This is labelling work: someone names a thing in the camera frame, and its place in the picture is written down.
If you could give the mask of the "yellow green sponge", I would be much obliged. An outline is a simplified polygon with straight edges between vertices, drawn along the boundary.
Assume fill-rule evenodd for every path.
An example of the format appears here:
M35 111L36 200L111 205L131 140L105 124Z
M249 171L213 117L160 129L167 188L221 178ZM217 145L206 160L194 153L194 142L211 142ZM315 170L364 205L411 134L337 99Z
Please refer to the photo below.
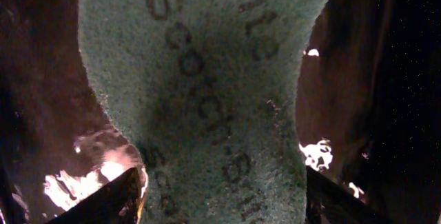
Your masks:
M147 167L144 223L302 223L295 103L328 0L80 0L89 83Z

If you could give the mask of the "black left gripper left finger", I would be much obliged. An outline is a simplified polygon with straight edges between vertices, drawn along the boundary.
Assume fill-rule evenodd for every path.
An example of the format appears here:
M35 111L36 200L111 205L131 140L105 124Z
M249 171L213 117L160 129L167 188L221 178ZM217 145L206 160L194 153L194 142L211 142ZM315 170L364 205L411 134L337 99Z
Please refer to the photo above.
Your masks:
M133 167L47 224L137 224L140 203L141 181Z

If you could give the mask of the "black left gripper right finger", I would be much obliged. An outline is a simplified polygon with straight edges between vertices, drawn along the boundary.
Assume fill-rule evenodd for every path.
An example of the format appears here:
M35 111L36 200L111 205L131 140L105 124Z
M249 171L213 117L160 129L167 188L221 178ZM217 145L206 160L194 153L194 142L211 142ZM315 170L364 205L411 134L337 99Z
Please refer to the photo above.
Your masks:
M306 224L392 224L326 176L307 166Z

